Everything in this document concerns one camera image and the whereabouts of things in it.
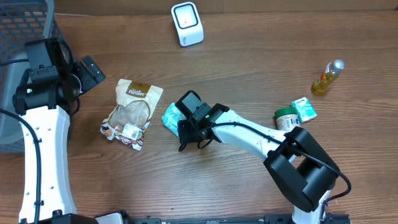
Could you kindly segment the teal snack packet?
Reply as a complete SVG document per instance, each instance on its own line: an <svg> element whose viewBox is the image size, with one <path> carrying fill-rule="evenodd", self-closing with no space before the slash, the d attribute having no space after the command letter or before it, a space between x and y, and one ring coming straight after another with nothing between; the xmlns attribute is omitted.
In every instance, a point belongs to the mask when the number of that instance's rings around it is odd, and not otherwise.
<svg viewBox="0 0 398 224"><path fill-rule="evenodd" d="M162 116L164 126L171 130L176 136L178 136L178 122L185 119L186 117L175 106L175 103L171 103Z"/></svg>

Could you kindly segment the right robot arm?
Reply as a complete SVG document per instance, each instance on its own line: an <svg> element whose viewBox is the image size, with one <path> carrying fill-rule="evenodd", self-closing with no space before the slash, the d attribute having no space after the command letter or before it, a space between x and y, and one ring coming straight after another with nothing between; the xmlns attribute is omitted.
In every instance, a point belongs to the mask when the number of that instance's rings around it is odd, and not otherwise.
<svg viewBox="0 0 398 224"><path fill-rule="evenodd" d="M186 117L178 122L179 151L195 142L217 141L240 147L263 161L286 199L294 205L294 223L322 223L326 200L339 168L305 129L281 131L242 118L222 104L210 106L192 90L176 102Z"/></svg>

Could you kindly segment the beige brown snack packet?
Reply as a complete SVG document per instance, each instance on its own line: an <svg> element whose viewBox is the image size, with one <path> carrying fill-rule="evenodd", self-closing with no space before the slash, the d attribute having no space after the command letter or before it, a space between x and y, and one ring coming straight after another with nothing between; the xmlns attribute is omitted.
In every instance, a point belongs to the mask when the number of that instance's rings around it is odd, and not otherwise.
<svg viewBox="0 0 398 224"><path fill-rule="evenodd" d="M163 89L147 83L120 79L116 107L103 120L100 131L110 141L118 140L140 151Z"/></svg>

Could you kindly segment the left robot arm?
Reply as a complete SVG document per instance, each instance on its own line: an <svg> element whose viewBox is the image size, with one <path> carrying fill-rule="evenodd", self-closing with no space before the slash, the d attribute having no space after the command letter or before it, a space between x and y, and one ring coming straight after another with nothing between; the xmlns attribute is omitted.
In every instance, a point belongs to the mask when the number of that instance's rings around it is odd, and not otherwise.
<svg viewBox="0 0 398 224"><path fill-rule="evenodd" d="M68 176L70 118L80 96L105 80L89 56L64 57L65 41L40 39L25 44L30 67L13 96L24 135L24 197L20 223L96 223L79 215Z"/></svg>

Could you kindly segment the teal Kleenex tissue pack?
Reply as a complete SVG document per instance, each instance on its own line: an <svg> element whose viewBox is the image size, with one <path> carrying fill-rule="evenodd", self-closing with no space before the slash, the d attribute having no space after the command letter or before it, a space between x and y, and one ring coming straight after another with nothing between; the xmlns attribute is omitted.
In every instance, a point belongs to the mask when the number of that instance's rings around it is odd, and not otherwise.
<svg viewBox="0 0 398 224"><path fill-rule="evenodd" d="M292 107L297 110L300 123L306 123L317 117L317 113L312 106L310 100L306 97L297 99L291 103Z"/></svg>

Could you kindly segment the silver capped amber bottle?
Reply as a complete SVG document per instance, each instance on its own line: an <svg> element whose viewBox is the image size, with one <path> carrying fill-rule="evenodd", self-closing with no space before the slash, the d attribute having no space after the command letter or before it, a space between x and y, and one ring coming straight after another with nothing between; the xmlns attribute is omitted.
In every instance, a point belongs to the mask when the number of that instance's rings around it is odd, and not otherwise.
<svg viewBox="0 0 398 224"><path fill-rule="evenodd" d="M334 60L330 62L320 78L315 80L311 86L311 92L315 95L323 95L328 87L339 77L343 71L345 63L342 60Z"/></svg>

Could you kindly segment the green lid jar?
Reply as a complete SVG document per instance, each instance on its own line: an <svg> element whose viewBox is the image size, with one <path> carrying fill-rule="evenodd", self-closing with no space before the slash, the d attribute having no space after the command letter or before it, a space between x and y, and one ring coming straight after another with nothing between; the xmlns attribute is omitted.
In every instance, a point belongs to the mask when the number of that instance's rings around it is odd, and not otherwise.
<svg viewBox="0 0 398 224"><path fill-rule="evenodd" d="M278 130L290 132L300 126L298 112L293 107L279 109L274 114Z"/></svg>

